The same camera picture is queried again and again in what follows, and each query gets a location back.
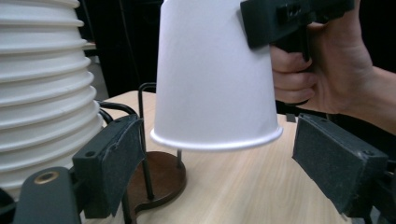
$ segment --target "round base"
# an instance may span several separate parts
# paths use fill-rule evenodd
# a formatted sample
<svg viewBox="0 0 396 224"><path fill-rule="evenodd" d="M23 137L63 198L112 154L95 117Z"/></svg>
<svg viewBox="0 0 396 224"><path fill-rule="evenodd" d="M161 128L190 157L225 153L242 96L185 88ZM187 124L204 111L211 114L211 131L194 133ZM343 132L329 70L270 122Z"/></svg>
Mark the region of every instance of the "round base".
<svg viewBox="0 0 396 224"><path fill-rule="evenodd" d="M187 183L186 168L177 157L154 151L147 153L147 160L154 198L148 198L143 166L140 163L127 189L131 219L134 223L140 211L171 201L183 191Z"/></svg>

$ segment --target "wooden table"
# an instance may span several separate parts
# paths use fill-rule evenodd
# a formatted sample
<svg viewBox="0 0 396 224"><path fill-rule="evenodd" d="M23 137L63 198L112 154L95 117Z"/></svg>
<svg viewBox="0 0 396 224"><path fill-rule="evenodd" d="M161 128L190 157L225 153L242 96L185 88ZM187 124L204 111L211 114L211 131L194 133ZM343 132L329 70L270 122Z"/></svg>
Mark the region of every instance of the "wooden table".
<svg viewBox="0 0 396 224"><path fill-rule="evenodd" d="M138 111L137 92L109 99ZM173 149L155 145L149 139L153 127L155 94L144 93L148 151ZM122 112L109 111L114 118ZM183 151L187 186L172 202L141 212L137 223L208 224L337 224L350 219L337 213L317 185L291 158L296 123L278 115L284 128L275 142L251 150L235 152ZM122 223L122 215L99 223Z"/></svg>

